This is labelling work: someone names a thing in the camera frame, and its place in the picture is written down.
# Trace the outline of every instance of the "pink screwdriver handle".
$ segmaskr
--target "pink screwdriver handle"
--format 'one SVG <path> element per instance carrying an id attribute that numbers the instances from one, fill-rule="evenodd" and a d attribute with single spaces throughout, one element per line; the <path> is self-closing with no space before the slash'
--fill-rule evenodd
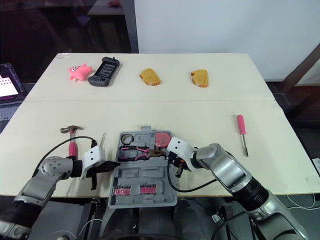
<path id="1" fill-rule="evenodd" d="M 75 142 L 69 143 L 69 156 L 76 156 L 78 158 L 78 147 Z"/>
<path id="2" fill-rule="evenodd" d="M 241 135 L 246 134 L 246 126 L 244 116 L 238 115 L 236 116 L 236 121 L 238 122 L 238 128 Z"/>

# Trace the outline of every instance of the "toast slice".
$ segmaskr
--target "toast slice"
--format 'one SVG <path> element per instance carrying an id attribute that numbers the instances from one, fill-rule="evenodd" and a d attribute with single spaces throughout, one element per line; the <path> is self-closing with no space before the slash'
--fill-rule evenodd
<path id="1" fill-rule="evenodd" d="M 142 78 L 144 83 L 148 86 L 156 86 L 161 83 L 160 78 L 158 77 L 156 72 L 151 68 L 143 70 L 140 74 L 140 78 Z"/>
<path id="2" fill-rule="evenodd" d="M 191 76 L 192 76 L 192 82 L 194 85 L 200 88 L 208 87 L 209 78 L 208 78 L 207 70 L 205 69 L 195 70 L 191 72 Z"/>

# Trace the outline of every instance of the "laptop screen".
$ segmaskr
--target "laptop screen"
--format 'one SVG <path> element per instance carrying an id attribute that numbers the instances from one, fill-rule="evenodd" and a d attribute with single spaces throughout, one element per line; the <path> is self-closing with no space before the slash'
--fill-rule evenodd
<path id="1" fill-rule="evenodd" d="M 0 100 L 23 99 L 26 90 L 10 63 L 0 65 Z"/>

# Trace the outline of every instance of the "toolbox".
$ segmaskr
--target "toolbox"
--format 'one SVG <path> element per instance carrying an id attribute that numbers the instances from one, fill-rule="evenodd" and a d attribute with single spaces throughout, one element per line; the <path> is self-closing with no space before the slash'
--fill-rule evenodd
<path id="1" fill-rule="evenodd" d="M 141 131 L 120 134 L 108 206 L 111 209 L 168 207 L 177 204 L 177 192 L 167 176 L 167 144 L 172 133 L 142 126 Z M 174 185 L 174 169 L 170 166 Z"/>

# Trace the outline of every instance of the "laptop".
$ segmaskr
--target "laptop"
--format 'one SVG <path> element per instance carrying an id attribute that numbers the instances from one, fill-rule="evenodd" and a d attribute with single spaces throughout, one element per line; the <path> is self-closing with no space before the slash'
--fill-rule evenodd
<path id="1" fill-rule="evenodd" d="M 27 94 L 12 65 L 0 64 L 0 133 Z"/>

